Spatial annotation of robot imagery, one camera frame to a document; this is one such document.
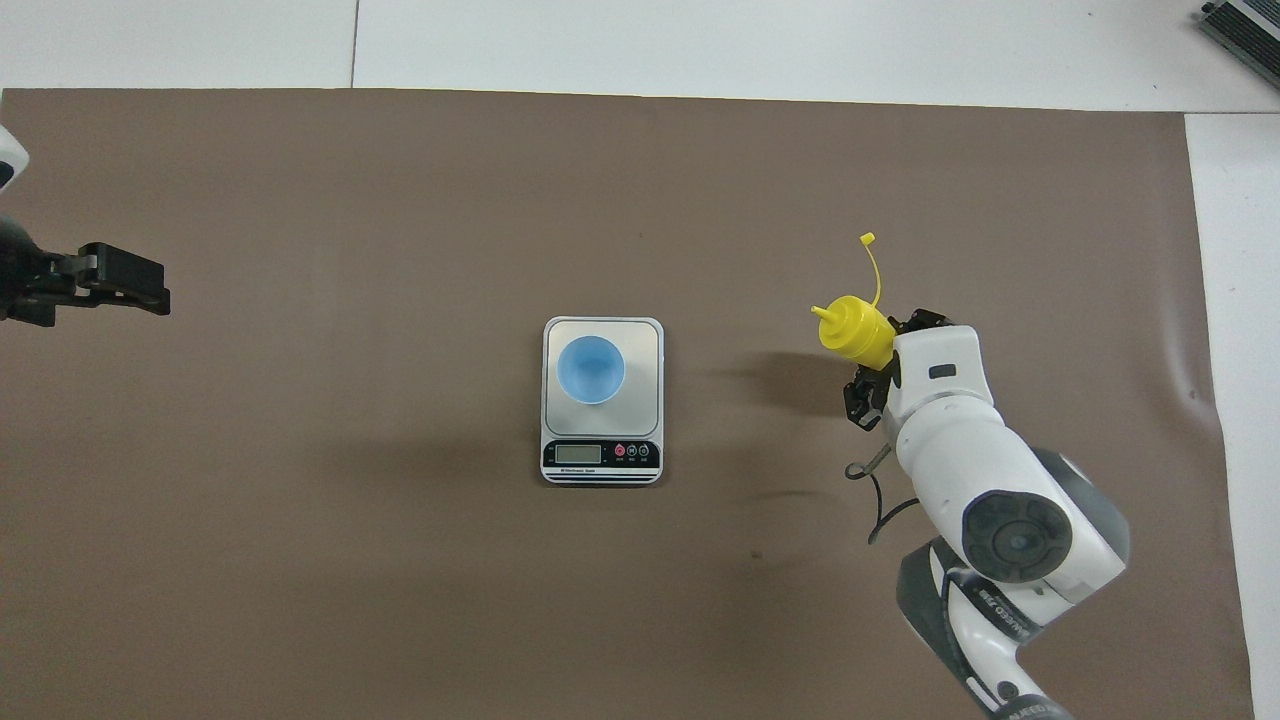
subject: scale platform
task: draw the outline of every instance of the scale platform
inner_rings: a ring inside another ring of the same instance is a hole
[[[643,486],[663,466],[663,329],[653,318],[552,318],[543,331],[541,473]]]

